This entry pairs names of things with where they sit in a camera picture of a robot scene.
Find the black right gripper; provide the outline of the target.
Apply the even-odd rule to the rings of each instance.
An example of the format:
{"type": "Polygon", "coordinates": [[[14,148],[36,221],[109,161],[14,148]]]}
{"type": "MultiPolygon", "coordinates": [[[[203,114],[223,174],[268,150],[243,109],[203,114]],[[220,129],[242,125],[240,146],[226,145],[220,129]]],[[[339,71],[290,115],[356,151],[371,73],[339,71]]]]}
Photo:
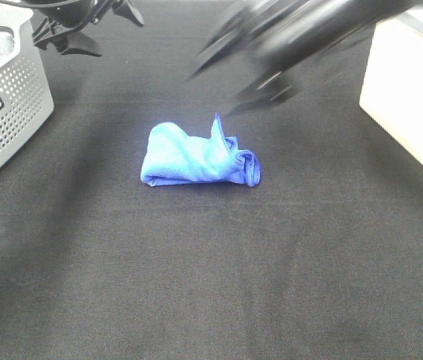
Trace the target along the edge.
{"type": "Polygon", "coordinates": [[[275,107],[296,95],[285,71],[327,50],[380,18],[376,1],[235,1],[188,66],[192,79],[246,49],[266,71],[242,89],[225,113],[275,107]]]}

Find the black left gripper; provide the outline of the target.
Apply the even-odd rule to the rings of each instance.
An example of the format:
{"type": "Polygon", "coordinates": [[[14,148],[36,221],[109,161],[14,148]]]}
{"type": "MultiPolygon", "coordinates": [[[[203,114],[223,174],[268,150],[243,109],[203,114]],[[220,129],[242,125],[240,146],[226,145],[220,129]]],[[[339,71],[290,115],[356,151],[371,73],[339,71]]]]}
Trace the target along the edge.
{"type": "Polygon", "coordinates": [[[101,47],[83,34],[83,29],[93,19],[101,19],[110,9],[120,17],[139,27],[145,25],[143,15],[132,0],[120,1],[25,1],[32,9],[39,10],[45,19],[33,33],[34,45],[45,50],[52,44],[62,55],[101,57],[101,47]]]}

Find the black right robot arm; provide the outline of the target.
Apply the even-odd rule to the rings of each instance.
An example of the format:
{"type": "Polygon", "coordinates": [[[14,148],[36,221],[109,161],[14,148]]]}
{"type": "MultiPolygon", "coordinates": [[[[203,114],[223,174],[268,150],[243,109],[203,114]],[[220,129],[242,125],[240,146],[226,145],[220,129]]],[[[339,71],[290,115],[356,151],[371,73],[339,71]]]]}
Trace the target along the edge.
{"type": "Polygon", "coordinates": [[[245,50],[263,72],[227,113],[274,107],[302,90],[293,68],[354,47],[364,30],[413,8],[423,9],[423,1],[234,1],[191,61],[190,76],[245,50]]]}

